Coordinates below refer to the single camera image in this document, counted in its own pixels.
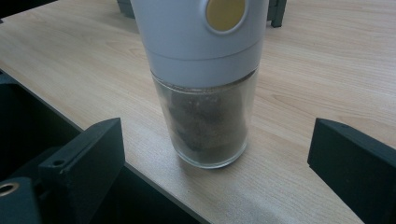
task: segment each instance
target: dark floor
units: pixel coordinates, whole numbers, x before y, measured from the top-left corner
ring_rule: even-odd
[[[0,19],[54,1],[56,0],[2,0],[0,3]]]
[[[0,69],[0,84],[11,84],[11,83],[16,83],[16,81],[14,80],[14,78],[9,77],[6,73],[4,73],[4,72]]]

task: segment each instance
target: black plastic part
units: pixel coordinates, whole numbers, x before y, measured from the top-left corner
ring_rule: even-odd
[[[60,147],[51,147],[47,150],[43,151],[38,156],[26,162],[23,166],[21,166],[18,170],[16,170],[12,175],[8,178],[15,177],[28,177],[32,180],[33,185],[41,182],[40,175],[38,173],[38,165],[45,161],[48,157],[50,157],[53,153],[59,150]]]
[[[79,130],[17,84],[0,85],[0,181]]]
[[[41,221],[29,178],[18,177],[0,182],[0,223],[41,224]]]
[[[107,223],[200,222],[124,166],[91,222]]]
[[[345,124],[317,119],[310,167],[365,223],[396,223],[396,150]]]
[[[134,10],[130,0],[117,0],[119,4],[120,12],[126,17],[134,19]]]
[[[56,223],[89,223],[125,163],[120,119],[92,125],[39,165]]]
[[[285,8],[286,0],[270,0],[268,6],[267,20],[271,21],[272,27],[277,28],[282,26]]]

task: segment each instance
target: glass bottom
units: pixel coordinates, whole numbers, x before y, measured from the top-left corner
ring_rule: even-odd
[[[185,156],[183,154],[184,150],[177,148],[178,145],[174,144],[174,148],[175,148],[175,151],[177,152],[177,155],[181,159],[183,159],[183,161],[186,161],[187,163],[189,163],[189,164],[191,164],[193,166],[199,167],[199,168],[216,169],[216,168],[224,167],[224,166],[229,165],[229,164],[233,163],[234,161],[236,161],[236,159],[238,159],[242,155],[242,153],[244,153],[247,145],[248,145],[248,142],[245,141],[244,145],[242,145],[242,147],[239,148],[237,150],[236,154],[233,155],[230,159],[227,159],[225,161],[218,161],[218,162],[215,162],[215,163],[202,163],[199,160],[193,160],[190,157]]]
[[[205,89],[153,79],[172,144],[184,161],[220,168],[244,152],[257,70],[233,83]]]

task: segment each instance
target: black plastic bracket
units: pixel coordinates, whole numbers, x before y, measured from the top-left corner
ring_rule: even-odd
[[[124,163],[120,119],[96,123],[38,165],[39,183],[0,184],[1,223],[89,223]]]
[[[271,21],[274,28],[281,27],[285,14],[287,0],[270,0],[268,6],[267,20]]]
[[[310,167],[364,223],[396,223],[396,150],[343,123],[317,119]]]

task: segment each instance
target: yellow button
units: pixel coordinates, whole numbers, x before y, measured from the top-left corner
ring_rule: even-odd
[[[209,0],[206,19],[218,31],[228,31],[241,21],[245,12],[245,0]]]

